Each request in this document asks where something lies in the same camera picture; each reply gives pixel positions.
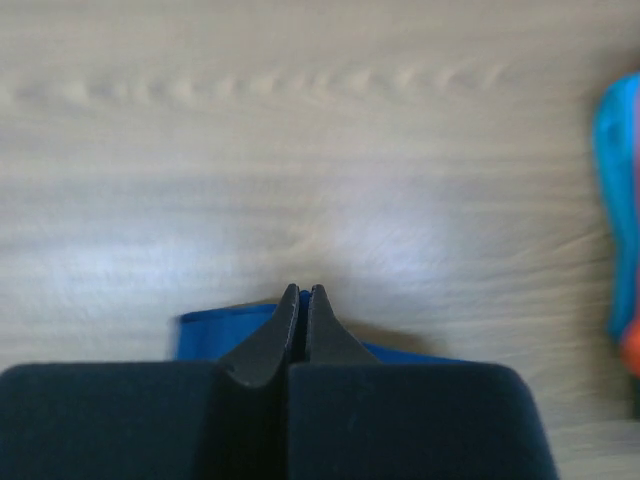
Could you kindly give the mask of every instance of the wood grain surface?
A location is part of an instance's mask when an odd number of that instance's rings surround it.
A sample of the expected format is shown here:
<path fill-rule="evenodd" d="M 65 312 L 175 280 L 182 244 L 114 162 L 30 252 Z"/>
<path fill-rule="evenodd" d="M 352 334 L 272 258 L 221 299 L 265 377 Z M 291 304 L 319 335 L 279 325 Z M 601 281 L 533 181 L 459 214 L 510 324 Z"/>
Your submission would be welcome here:
<path fill-rule="evenodd" d="M 324 283 L 515 367 L 564 478 L 636 479 L 589 124 L 638 66 L 633 0 L 0 0 L 0 366 Z"/>

